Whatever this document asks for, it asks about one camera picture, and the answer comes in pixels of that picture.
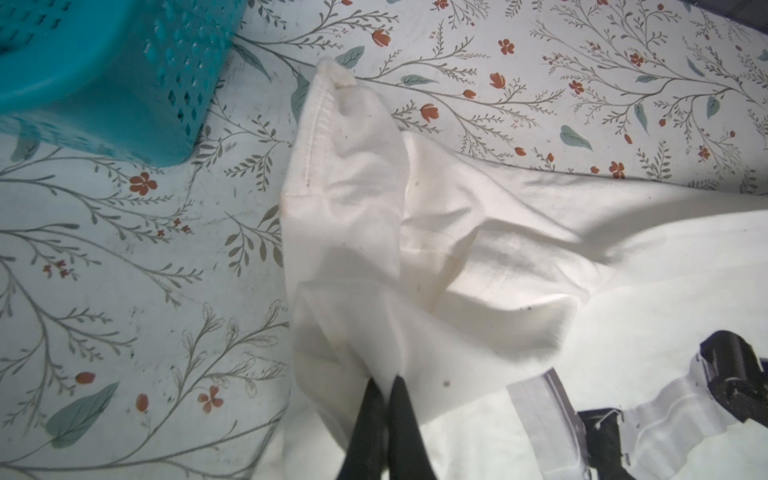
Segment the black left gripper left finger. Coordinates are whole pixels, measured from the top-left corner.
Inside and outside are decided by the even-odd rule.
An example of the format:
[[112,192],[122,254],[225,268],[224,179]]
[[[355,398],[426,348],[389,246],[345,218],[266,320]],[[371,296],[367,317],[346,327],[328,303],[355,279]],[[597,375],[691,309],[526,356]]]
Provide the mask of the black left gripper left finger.
[[370,379],[358,411],[337,480],[378,480],[384,469],[387,409],[380,389]]

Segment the white t shirt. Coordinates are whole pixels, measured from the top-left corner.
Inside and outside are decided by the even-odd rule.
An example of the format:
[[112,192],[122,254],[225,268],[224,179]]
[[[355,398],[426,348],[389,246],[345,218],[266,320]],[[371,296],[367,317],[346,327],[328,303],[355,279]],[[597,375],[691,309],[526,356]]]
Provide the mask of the white t shirt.
[[281,192],[289,405],[258,479],[337,479],[405,380],[437,479],[763,479],[767,201],[504,167],[321,61]]

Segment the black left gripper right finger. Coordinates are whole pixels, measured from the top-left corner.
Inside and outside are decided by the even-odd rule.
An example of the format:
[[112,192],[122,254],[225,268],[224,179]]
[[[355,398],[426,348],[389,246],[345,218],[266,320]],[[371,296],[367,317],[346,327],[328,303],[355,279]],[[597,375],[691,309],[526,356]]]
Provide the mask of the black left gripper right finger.
[[405,380],[393,382],[388,415],[390,478],[393,480],[436,480],[417,422]]

